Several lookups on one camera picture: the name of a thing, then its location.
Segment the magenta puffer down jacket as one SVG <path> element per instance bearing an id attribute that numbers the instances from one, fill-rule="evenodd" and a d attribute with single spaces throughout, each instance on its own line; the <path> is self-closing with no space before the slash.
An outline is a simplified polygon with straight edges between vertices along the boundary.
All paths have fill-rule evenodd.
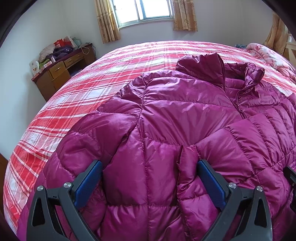
<path id="1" fill-rule="evenodd" d="M 62 138 L 36 185 L 58 188 L 102 162 L 82 216 L 102 240 L 201 240 L 218 210 L 197 162 L 239 187 L 261 186 L 273 240 L 295 226 L 295 94 L 263 81 L 252 63 L 217 53 L 184 56 L 175 70 L 144 73 Z"/>

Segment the pink floral folded quilt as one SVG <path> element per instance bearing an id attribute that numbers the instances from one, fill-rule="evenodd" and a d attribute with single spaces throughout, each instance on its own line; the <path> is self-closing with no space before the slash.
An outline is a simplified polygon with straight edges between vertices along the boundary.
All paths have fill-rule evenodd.
<path id="1" fill-rule="evenodd" d="M 269 49 L 267 46 L 250 43 L 247 49 L 263 58 L 272 68 L 295 83 L 295 68 L 285 57 Z"/>

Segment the cream wooden headboard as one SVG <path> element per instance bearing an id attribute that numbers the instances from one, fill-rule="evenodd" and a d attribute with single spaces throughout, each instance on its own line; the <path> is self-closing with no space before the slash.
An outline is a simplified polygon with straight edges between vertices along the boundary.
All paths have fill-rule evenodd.
<path id="1" fill-rule="evenodd" d="M 288 61 L 290 61 L 293 67 L 296 66 L 295 52 L 296 52 L 296 42 L 293 36 L 291 35 L 291 33 L 289 33 L 283 56 Z"/>

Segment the red white plaid bedspread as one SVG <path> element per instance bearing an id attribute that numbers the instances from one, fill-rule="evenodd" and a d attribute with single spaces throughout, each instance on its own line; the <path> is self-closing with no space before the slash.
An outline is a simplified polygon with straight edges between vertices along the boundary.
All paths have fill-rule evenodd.
<path id="1" fill-rule="evenodd" d="M 37 177 L 60 140 L 84 115 L 97 109 L 144 72 L 174 69 L 184 55 L 218 53 L 225 62 L 252 62 L 265 69 L 263 80 L 285 95 L 295 92 L 295 74 L 285 74 L 259 53 L 210 42 L 158 41 L 117 48 L 68 80 L 42 107 L 16 145 L 4 177 L 4 217 L 16 232 L 20 214 Z"/>

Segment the wooden desk with drawers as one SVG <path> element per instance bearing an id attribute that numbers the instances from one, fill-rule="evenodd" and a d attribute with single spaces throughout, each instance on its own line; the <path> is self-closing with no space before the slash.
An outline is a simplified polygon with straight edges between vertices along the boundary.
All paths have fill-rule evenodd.
<path id="1" fill-rule="evenodd" d="M 95 50 L 93 44 L 88 43 L 46 67 L 33 82 L 48 101 L 71 77 L 94 61 Z"/>

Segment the beige curtain by headboard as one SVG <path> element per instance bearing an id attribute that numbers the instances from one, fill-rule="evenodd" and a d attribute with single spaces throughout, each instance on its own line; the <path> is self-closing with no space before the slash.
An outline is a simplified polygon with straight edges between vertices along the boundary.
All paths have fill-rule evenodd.
<path id="1" fill-rule="evenodd" d="M 282 19 L 273 12 L 273 22 L 264 45 L 280 55 L 284 54 L 288 39 L 288 28 Z"/>

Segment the clutter pile on desk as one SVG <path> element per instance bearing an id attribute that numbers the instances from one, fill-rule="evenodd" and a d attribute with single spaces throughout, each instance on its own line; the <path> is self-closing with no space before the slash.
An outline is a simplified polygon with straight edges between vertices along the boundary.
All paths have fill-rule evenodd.
<path id="1" fill-rule="evenodd" d="M 90 43 L 83 44 L 80 39 L 70 36 L 56 40 L 39 53 L 38 60 L 34 60 L 29 64 L 33 78 L 42 73 L 50 64 L 57 62 L 77 49 L 82 50 L 86 48 L 89 44 Z"/>

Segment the right beige window curtain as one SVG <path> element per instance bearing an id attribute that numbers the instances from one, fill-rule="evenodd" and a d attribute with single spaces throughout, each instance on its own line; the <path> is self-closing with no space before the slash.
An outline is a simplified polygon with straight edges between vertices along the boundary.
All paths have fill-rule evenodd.
<path id="1" fill-rule="evenodd" d="M 174 31 L 197 32 L 197 20 L 192 0 L 173 0 Z"/>

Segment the beige window curtain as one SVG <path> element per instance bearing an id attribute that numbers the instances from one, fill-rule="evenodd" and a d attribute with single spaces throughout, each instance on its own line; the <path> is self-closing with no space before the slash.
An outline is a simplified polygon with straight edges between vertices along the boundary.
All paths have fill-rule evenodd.
<path id="1" fill-rule="evenodd" d="M 119 40 L 120 33 L 111 2 L 108 0 L 94 0 L 94 4 L 103 44 Z"/>
<path id="2" fill-rule="evenodd" d="M 173 0 L 174 31 L 197 32 L 197 20 L 192 0 Z"/>

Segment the left beige window curtain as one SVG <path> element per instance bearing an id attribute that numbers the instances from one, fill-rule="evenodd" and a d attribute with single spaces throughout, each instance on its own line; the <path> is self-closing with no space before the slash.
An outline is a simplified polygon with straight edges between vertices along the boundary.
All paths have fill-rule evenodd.
<path id="1" fill-rule="evenodd" d="M 108 0 L 94 0 L 94 4 L 103 44 L 119 40 L 120 33 L 111 2 Z"/>

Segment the window with metal frame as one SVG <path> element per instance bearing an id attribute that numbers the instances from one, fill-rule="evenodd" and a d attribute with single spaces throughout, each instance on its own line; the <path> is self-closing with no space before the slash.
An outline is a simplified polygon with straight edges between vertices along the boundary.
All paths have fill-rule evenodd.
<path id="1" fill-rule="evenodd" d="M 118 27 L 173 19 L 173 4 L 169 0 L 112 0 Z"/>

